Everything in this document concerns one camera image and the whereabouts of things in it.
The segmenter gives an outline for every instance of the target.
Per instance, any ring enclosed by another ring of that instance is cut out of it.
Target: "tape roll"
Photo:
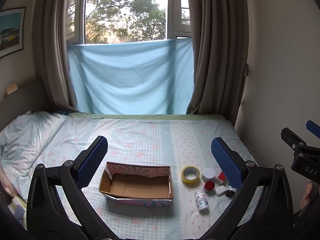
[[[195,183],[200,177],[200,171],[195,166],[186,166],[181,171],[181,180],[185,184]]]

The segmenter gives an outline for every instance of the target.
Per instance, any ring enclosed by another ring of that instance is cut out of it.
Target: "open box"
[[[99,191],[120,203],[169,206],[173,199],[170,166],[141,166],[107,162]]]

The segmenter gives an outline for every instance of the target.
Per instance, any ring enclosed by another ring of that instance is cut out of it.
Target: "pillow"
[[[17,179],[29,173],[35,160],[67,118],[65,115],[47,112],[24,114],[0,132],[0,165],[19,195],[21,185],[18,185]]]
[[[11,197],[15,197],[18,195],[17,191],[11,185],[10,181],[8,180],[7,176],[4,174],[1,166],[0,166],[0,182],[4,189],[4,191]]]

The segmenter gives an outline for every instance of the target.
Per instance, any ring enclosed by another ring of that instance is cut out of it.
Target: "curtain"
[[[189,0],[194,91],[187,114],[221,114],[233,125],[248,56],[247,0]]]
[[[78,110],[185,114],[193,91],[192,41],[68,45]]]
[[[76,111],[65,39],[67,3],[68,0],[35,1],[32,49],[36,76],[42,79],[52,105]]]

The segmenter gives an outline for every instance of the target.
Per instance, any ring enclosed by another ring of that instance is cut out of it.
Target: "screw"
[[[254,166],[254,162],[253,161],[247,161],[246,165],[250,168],[252,168]]]
[[[276,166],[276,168],[277,168],[279,171],[282,171],[282,170],[283,170],[283,166],[280,165],[280,164],[278,164],[278,165]]]
[[[64,162],[64,165],[67,166],[67,167],[71,166],[72,164],[73,164],[72,160],[67,160],[67,161]]]
[[[36,166],[36,169],[37,169],[37,170],[40,170],[40,169],[42,169],[42,167],[43,167],[43,164],[40,163],[40,164],[38,164],[38,165]]]

